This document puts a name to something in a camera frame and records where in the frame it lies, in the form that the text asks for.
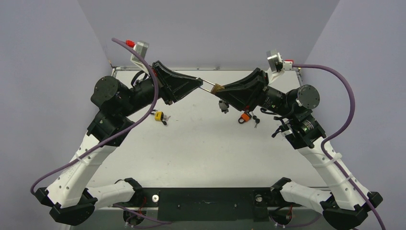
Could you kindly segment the orange padlock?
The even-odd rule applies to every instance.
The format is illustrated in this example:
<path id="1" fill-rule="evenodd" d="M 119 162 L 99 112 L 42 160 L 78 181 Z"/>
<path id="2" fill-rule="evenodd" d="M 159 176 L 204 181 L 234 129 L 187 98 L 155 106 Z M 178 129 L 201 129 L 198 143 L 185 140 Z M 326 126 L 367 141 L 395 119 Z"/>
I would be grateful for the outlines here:
<path id="1" fill-rule="evenodd" d="M 252 115 L 250 113 L 244 112 L 240 118 L 238 119 L 239 124 L 244 124 L 252 119 Z"/>

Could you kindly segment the black keys of orange padlock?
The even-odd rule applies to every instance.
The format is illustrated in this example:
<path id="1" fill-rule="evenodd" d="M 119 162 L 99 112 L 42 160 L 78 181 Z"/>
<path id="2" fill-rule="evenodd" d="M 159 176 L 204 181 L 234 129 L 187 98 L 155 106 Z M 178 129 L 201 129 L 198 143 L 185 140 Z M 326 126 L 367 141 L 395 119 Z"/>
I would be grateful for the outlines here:
<path id="1" fill-rule="evenodd" d="M 256 115 L 254 115 L 254 116 L 252 117 L 252 119 L 255 121 L 255 126 L 254 126 L 254 128 L 257 128 L 258 124 L 260 123 L 260 119 L 259 119 Z"/>

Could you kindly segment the brass padlock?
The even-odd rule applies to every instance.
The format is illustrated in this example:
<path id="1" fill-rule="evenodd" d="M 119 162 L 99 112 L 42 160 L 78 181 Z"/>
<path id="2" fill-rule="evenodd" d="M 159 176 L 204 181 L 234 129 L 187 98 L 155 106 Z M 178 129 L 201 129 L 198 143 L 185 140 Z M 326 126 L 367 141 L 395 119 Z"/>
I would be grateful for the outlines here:
<path id="1" fill-rule="evenodd" d="M 225 87 L 223 85 L 217 84 L 217 83 L 212 83 L 206 79 L 201 79 L 203 84 L 199 86 L 199 89 L 202 89 L 206 92 L 209 92 L 210 94 L 216 95 L 218 92 L 223 91 Z M 206 89 L 204 88 L 204 84 L 208 84 L 211 86 L 211 89 Z"/>

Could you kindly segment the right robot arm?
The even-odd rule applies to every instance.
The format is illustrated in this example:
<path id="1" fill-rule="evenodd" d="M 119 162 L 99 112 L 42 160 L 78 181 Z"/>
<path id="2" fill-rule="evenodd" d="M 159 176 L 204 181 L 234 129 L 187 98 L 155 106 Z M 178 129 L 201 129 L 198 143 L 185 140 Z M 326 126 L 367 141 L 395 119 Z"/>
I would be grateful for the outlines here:
<path id="1" fill-rule="evenodd" d="M 270 86 L 266 72 L 255 69 L 247 77 L 227 85 L 216 84 L 212 94 L 220 99 L 223 111 L 229 106 L 249 113 L 259 107 L 280 121 L 276 134 L 282 134 L 291 146 L 304 156 L 326 183 L 322 191 L 281 178 L 270 191 L 277 205 L 298 204 L 320 213 L 337 230 L 360 226 L 382 202 L 378 192 L 371 192 L 343 164 L 342 156 L 329 143 L 324 129 L 313 117 L 320 96 L 311 85 L 288 92 Z"/>

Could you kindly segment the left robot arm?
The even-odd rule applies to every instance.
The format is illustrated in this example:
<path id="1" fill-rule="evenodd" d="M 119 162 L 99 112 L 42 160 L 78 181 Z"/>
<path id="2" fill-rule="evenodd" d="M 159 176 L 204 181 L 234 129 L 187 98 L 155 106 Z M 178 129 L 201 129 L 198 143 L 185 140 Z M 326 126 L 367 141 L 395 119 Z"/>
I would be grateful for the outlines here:
<path id="1" fill-rule="evenodd" d="M 203 84 L 201 78 L 174 72 L 159 61 L 152 64 L 151 70 L 155 78 L 139 72 L 130 84 L 114 76 L 97 81 L 91 101 L 99 111 L 75 156 L 54 182 L 38 188 L 34 194 L 41 204 L 51 208 L 50 216 L 55 222 L 76 226 L 102 207 L 125 202 L 137 206 L 142 202 L 142 186 L 133 178 L 101 187 L 88 184 L 104 160 L 123 143 L 128 129 L 134 126 L 130 115 L 154 106 L 158 99 L 168 105 L 175 103 Z"/>

